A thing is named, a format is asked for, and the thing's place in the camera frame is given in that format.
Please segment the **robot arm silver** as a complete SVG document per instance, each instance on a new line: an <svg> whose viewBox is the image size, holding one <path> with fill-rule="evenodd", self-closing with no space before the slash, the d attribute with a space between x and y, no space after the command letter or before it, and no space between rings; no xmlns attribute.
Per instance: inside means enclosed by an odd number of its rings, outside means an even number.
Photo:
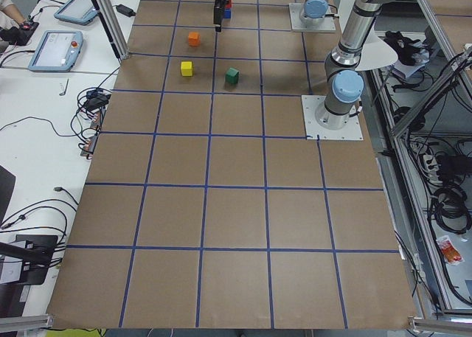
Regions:
<svg viewBox="0 0 472 337"><path fill-rule="evenodd" d="M342 36L324 62L328 93L316 109L316 121L338 130L350 118L350 110L361 98L364 80L355 71L364 43L383 4L394 0L355 0Z"/></svg>
<svg viewBox="0 0 472 337"><path fill-rule="evenodd" d="M329 10L328 0L305 0L299 18L306 24L319 23Z"/></svg>

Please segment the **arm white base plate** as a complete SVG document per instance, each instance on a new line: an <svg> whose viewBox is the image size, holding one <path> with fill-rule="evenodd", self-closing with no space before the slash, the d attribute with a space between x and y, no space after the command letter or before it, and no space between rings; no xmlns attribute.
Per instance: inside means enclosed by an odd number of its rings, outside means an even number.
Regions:
<svg viewBox="0 0 472 337"><path fill-rule="evenodd" d="M325 109L324 95L302 95L302 111L307 139L362 141L363 134L355 106L344 116Z"/></svg>
<svg viewBox="0 0 472 337"><path fill-rule="evenodd" d="M304 15L303 3L290 3L289 13L291 29L295 32L334 33L336 31L335 18L309 18Z"/></svg>

